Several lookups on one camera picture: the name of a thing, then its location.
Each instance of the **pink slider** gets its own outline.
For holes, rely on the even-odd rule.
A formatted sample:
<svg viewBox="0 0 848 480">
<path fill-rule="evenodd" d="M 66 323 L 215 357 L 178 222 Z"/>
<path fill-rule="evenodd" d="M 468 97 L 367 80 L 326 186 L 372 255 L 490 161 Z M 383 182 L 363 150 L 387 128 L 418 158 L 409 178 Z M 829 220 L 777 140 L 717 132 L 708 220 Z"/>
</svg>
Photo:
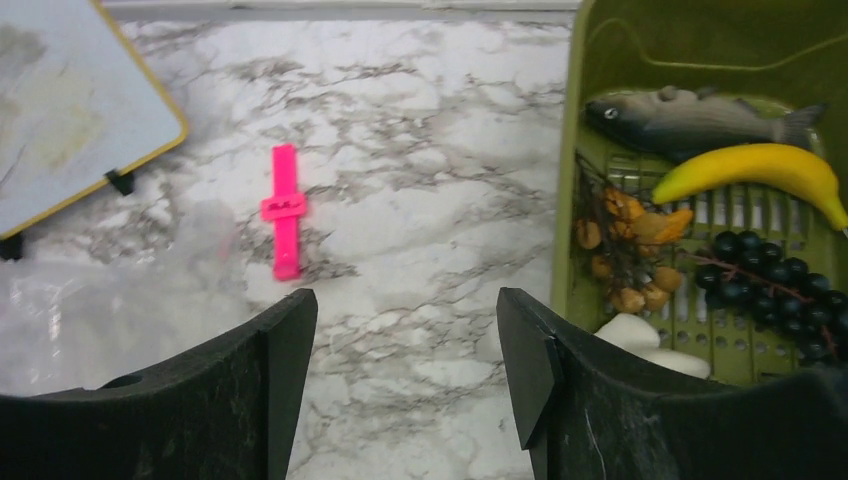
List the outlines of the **pink slider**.
<svg viewBox="0 0 848 480">
<path fill-rule="evenodd" d="M 272 152 L 274 195 L 262 200 L 259 216 L 274 222 L 274 277 L 300 278 L 297 217 L 306 213 L 306 196 L 297 191 L 297 149 L 286 144 Z"/>
</svg>

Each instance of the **white wall edge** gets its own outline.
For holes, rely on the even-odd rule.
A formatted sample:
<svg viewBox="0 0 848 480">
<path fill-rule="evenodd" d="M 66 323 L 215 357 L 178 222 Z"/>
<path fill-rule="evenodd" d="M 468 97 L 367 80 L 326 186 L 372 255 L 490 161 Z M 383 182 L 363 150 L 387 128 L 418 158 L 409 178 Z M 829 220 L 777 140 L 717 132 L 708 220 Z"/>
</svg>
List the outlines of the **white wall edge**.
<svg viewBox="0 0 848 480">
<path fill-rule="evenodd" d="M 119 21 L 443 20 L 568 24 L 580 0 L 104 0 Z"/>
</svg>

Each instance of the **basket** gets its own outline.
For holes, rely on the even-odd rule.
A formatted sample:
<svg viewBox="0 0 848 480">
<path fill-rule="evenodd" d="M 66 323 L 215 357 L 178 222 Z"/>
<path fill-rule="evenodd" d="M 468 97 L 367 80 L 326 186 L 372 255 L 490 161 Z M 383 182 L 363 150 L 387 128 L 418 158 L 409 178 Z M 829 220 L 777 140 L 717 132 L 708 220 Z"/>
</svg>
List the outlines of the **basket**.
<svg viewBox="0 0 848 480">
<path fill-rule="evenodd" d="M 751 101 L 766 113 L 828 102 L 818 123 L 816 153 L 840 180 L 848 179 L 848 2 L 827 0 L 584 0 L 574 25 L 562 141 L 552 309 L 572 324 L 595 332 L 613 316 L 601 287 L 573 247 L 575 154 L 580 152 L 625 191 L 650 188 L 672 164 L 638 154 L 600 136 L 579 120 L 588 100 L 614 91 L 656 90 L 676 85 Z M 848 204 L 848 185 L 842 201 Z M 782 244 L 788 256 L 844 287 L 848 240 L 803 202 L 759 185 L 734 185 L 681 204 L 696 218 L 681 247 L 693 251 L 723 230 L 752 229 Z M 681 269 L 687 266 L 673 258 Z M 757 383 L 797 368 L 791 341 L 762 331 L 746 316 L 707 312 L 703 291 L 687 281 L 662 312 L 646 317 L 662 346 L 712 364 L 713 379 Z"/>
</svg>

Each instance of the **perforated basket bottom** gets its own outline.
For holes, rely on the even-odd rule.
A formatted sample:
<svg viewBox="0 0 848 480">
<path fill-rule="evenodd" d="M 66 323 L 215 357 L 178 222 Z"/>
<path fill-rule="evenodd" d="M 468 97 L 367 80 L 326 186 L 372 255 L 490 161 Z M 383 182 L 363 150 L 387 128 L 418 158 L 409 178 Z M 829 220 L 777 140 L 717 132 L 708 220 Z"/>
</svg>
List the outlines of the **perforated basket bottom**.
<svg viewBox="0 0 848 480">
<path fill-rule="evenodd" d="M 624 191 L 650 189 L 668 170 L 668 164 L 635 156 L 613 155 L 606 161 L 609 178 Z M 786 256 L 801 258 L 811 271 L 833 278 L 825 259 L 832 251 L 833 232 L 818 212 L 782 192 L 760 185 L 734 185 L 669 205 L 669 211 L 689 207 L 695 220 L 680 247 L 694 252 L 724 230 L 751 229 L 781 245 Z M 572 285 L 568 318 L 596 331 L 613 315 L 601 286 L 586 271 L 586 254 L 572 245 Z M 748 316 L 730 311 L 707 311 L 704 291 L 693 282 L 691 260 L 672 257 L 671 264 L 684 272 L 685 281 L 661 311 L 643 317 L 660 332 L 662 347 L 701 357 L 712 365 L 713 379 L 750 384 L 788 373 L 800 359 L 792 341 L 754 324 Z"/>
</svg>

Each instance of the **toy fish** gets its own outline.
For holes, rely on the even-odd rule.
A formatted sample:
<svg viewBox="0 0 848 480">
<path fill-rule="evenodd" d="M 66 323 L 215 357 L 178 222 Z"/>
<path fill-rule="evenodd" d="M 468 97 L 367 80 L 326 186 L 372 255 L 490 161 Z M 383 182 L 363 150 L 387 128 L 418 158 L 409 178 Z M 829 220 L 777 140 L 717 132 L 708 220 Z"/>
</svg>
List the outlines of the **toy fish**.
<svg viewBox="0 0 848 480">
<path fill-rule="evenodd" d="M 780 118 L 764 118 L 751 104 L 667 86 L 655 92 L 612 94 L 586 104 L 586 122 L 634 150 L 677 163 L 711 150 L 748 143 L 783 143 L 810 150 L 807 129 L 827 104 L 811 105 Z"/>
</svg>

